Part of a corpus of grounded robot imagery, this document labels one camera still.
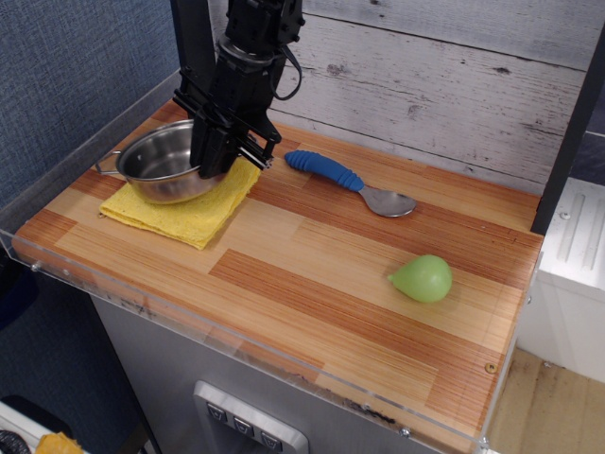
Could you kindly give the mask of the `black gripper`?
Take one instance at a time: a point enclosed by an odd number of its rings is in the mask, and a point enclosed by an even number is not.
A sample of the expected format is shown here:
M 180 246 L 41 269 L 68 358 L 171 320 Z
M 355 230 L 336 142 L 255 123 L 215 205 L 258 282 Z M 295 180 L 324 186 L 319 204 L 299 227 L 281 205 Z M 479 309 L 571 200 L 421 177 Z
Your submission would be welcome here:
M 202 179 L 228 172 L 239 155 L 260 169 L 270 166 L 282 137 L 267 110 L 282 72 L 281 52 L 260 57 L 222 44 L 207 92 L 181 77 L 174 100 L 193 120 L 190 165 L 199 166 Z

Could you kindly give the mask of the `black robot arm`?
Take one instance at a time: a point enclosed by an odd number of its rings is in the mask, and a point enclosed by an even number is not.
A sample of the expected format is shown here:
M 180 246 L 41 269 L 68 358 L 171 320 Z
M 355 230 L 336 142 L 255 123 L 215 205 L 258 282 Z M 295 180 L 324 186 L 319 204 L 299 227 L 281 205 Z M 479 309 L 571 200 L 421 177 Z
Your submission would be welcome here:
M 299 1 L 231 1 L 213 36 L 205 1 L 171 4 L 181 86 L 174 95 L 193 121 L 190 164 L 203 180 L 228 172 L 238 155 L 265 169 L 282 140 L 268 119 L 289 44 L 304 25 Z

